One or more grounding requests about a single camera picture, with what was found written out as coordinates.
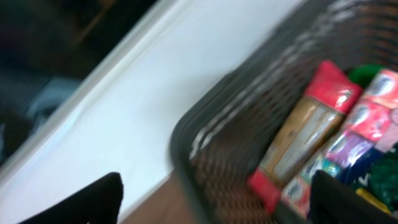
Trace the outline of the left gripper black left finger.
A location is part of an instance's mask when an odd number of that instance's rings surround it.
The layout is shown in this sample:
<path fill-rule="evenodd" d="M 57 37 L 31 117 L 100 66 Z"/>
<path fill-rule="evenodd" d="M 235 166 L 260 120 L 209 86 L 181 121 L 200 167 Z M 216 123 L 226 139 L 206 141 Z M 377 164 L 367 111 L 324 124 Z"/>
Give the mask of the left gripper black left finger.
<path fill-rule="evenodd" d="M 21 224 L 117 224 L 123 195 L 121 175 L 110 172 Z"/>

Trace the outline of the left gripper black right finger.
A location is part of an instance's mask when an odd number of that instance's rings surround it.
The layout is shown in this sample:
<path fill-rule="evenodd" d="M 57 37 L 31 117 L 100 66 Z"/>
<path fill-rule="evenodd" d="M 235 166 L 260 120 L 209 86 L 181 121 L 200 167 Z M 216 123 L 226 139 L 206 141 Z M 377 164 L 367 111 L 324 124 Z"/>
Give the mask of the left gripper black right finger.
<path fill-rule="evenodd" d="M 396 218 L 322 170 L 312 179 L 310 219 L 314 224 L 397 224 Z"/>

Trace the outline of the green Nescafe coffee bag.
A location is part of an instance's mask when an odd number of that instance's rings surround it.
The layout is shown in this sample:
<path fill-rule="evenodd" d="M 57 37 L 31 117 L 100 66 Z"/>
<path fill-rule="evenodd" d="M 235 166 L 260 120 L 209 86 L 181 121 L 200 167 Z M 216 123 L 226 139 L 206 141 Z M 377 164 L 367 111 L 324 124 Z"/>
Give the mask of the green Nescafe coffee bag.
<path fill-rule="evenodd" d="M 378 209 L 397 216 L 397 149 L 392 148 L 373 162 L 351 188 Z"/>

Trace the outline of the multicolour tissue pack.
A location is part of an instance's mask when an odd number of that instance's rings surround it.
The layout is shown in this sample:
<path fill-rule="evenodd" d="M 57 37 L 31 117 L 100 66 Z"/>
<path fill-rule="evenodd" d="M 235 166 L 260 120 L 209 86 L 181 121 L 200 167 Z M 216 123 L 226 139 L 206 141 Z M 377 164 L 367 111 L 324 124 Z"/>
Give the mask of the multicolour tissue pack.
<path fill-rule="evenodd" d="M 310 189 L 315 173 L 322 170 L 350 185 L 366 183 L 362 173 L 397 142 L 397 72 L 374 72 L 366 91 L 343 127 L 318 151 L 285 187 L 282 198 L 300 216 L 310 211 Z"/>

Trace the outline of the orange spaghetti packet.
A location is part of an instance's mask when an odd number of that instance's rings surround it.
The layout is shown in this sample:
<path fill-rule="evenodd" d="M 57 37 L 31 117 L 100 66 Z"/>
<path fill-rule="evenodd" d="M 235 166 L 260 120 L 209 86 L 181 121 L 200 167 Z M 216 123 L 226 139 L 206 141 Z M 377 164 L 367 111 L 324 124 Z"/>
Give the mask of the orange spaghetti packet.
<path fill-rule="evenodd" d="M 322 61 L 248 184 L 273 213 L 282 189 L 340 128 L 362 93 L 331 60 Z"/>

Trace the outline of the grey plastic lattice basket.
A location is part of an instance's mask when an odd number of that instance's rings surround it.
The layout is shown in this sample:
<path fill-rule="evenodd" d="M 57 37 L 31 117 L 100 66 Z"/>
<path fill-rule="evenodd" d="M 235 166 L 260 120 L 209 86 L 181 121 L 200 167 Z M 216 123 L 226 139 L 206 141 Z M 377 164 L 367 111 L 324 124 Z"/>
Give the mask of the grey plastic lattice basket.
<path fill-rule="evenodd" d="M 322 60 L 397 68 L 397 0 L 304 1 L 176 125 L 170 157 L 197 223 L 302 223 L 246 183 Z"/>

